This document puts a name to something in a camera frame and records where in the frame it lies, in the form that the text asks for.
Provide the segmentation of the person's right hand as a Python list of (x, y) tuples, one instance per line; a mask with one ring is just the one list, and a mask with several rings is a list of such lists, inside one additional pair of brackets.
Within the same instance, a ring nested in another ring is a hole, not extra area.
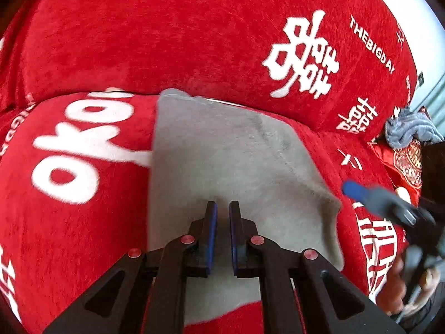
[(419, 281), (421, 293), (411, 304), (404, 304), (407, 286), (401, 277), (403, 270), (404, 257), (398, 255), (387, 274), (384, 286), (376, 297), (376, 305), (389, 316), (403, 312), (408, 317), (420, 311), (433, 296), (441, 281), (441, 273), (437, 268), (427, 269)]

